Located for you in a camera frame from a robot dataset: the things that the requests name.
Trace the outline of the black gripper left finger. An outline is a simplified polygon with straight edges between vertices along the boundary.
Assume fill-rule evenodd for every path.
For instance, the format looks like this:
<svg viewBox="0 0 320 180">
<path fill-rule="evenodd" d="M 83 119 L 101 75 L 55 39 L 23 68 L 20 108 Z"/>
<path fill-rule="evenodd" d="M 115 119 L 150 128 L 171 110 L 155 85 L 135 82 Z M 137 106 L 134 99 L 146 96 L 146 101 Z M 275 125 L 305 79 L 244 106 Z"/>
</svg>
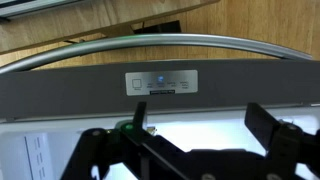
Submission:
<svg viewBox="0 0 320 180">
<path fill-rule="evenodd" d="M 127 144 L 142 144 L 154 138 L 147 131 L 147 103 L 137 104 L 133 120 L 120 128 L 121 138 Z"/>
</svg>

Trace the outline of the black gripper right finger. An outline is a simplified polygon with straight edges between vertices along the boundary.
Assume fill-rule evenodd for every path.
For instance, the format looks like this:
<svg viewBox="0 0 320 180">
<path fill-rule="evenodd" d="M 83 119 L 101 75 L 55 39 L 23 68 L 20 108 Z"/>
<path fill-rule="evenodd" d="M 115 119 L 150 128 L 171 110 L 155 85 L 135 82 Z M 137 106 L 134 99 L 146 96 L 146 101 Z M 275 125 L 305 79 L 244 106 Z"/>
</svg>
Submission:
<svg viewBox="0 0 320 180">
<path fill-rule="evenodd" d="M 299 156 L 302 130 L 298 126 L 277 120 L 257 103 L 247 105 L 244 123 L 267 157 Z"/>
</svg>

